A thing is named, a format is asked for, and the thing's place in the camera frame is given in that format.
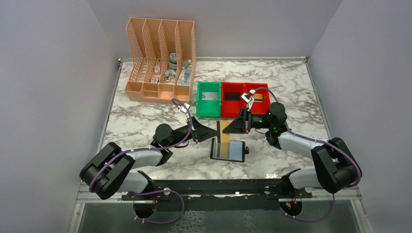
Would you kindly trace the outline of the black leather card holder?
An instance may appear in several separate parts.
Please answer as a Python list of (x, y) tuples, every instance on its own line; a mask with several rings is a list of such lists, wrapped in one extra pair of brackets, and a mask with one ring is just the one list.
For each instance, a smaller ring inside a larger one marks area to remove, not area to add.
[[(244, 163), (245, 156), (249, 153), (249, 148), (246, 146), (244, 141), (242, 142), (243, 142), (243, 161), (241, 161), (241, 163)], [(217, 139), (213, 138), (212, 143), (211, 143), (210, 159), (221, 160), (216, 157), (217, 144), (218, 144)]]

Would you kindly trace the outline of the silver card in green bin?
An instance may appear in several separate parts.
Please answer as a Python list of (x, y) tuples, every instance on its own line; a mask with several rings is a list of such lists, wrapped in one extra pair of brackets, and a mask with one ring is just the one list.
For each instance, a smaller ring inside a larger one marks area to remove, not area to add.
[(201, 100), (218, 101), (219, 99), (220, 98), (218, 92), (202, 92), (201, 95)]

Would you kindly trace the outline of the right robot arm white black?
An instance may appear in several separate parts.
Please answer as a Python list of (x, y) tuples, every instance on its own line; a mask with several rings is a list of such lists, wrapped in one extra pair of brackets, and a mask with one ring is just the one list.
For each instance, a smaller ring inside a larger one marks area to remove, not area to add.
[(335, 137), (325, 141), (294, 133), (286, 120), (285, 107), (278, 102), (271, 103), (264, 115), (242, 108), (223, 133), (246, 134), (252, 128), (267, 129), (265, 137), (269, 145), (310, 158), (314, 168), (298, 169), (284, 177), (286, 181), (281, 183), (280, 191), (288, 198), (306, 187), (322, 188), (335, 194), (360, 182), (361, 169), (342, 139)]

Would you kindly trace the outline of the peach plastic file organizer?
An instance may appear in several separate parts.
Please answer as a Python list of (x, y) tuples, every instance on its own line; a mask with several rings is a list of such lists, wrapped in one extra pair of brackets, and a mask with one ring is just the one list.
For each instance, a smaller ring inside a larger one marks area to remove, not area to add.
[[(195, 22), (129, 19), (126, 27), (133, 68), (125, 93), (130, 101), (189, 102), (197, 65)], [(169, 69), (169, 54), (177, 53), (177, 70)], [(192, 60), (189, 85), (177, 84), (183, 64)]]

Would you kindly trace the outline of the gold card in red bin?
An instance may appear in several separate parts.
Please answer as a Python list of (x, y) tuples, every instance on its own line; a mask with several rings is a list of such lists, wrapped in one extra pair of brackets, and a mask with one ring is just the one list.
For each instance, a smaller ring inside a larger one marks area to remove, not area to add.
[(264, 98), (262, 94), (256, 93), (253, 95), (254, 101), (256, 102), (263, 102)]

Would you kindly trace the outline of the round grey tin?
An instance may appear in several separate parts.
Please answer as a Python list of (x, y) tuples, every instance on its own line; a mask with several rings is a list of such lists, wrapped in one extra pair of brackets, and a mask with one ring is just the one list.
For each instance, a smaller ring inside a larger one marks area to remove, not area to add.
[(177, 70), (177, 53), (169, 54), (169, 69)]

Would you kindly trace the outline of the blue packaged item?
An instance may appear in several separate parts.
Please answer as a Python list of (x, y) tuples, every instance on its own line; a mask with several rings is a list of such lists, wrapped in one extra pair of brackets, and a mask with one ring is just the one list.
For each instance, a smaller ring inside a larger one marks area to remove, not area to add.
[(190, 80), (190, 76), (191, 76), (191, 69), (189, 68), (189, 66), (191, 65), (192, 60), (187, 60), (181, 69), (179, 78), (177, 80), (177, 84), (180, 85), (189, 85), (189, 80)]

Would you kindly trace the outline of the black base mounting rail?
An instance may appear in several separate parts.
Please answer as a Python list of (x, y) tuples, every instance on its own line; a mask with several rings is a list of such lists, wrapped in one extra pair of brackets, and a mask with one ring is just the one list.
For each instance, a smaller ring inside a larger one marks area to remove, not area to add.
[(280, 202), (310, 199), (305, 189), (294, 189), (281, 179), (156, 180), (149, 187), (157, 191), (147, 197), (129, 192), (122, 201), (139, 209), (158, 211), (279, 210)]

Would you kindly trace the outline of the green plastic bin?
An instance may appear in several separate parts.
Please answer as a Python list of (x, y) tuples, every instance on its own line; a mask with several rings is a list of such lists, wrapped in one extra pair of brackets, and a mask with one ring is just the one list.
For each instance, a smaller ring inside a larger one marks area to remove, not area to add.
[[(218, 92), (220, 99), (218, 101), (201, 100), (202, 92)], [(221, 82), (198, 82), (196, 97), (196, 115), (198, 117), (219, 118), (221, 116), (221, 101)]]

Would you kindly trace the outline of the black card in red bin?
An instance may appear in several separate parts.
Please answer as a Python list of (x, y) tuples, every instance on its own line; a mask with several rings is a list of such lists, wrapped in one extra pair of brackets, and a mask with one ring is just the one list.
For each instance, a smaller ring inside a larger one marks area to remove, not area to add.
[(224, 94), (224, 101), (240, 101), (241, 99), (241, 94), (240, 93), (232, 93), (232, 92), (226, 92)]

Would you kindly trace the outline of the light blue card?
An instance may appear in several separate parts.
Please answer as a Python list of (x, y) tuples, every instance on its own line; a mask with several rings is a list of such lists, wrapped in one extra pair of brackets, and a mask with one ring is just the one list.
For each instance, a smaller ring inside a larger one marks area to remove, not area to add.
[(231, 140), (228, 146), (228, 159), (230, 161), (243, 161), (243, 142)]

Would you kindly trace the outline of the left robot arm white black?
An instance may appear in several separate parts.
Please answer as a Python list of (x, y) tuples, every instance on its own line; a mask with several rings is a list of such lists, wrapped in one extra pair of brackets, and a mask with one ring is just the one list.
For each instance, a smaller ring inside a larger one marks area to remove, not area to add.
[(172, 129), (160, 124), (153, 141), (145, 148), (123, 150), (114, 142), (106, 144), (80, 171), (80, 179), (91, 193), (106, 200), (117, 192), (135, 193), (140, 199), (149, 198), (154, 192), (154, 181), (143, 171), (132, 169), (165, 164), (183, 143), (202, 142), (218, 135), (218, 131), (202, 125), (195, 117), (186, 126)]

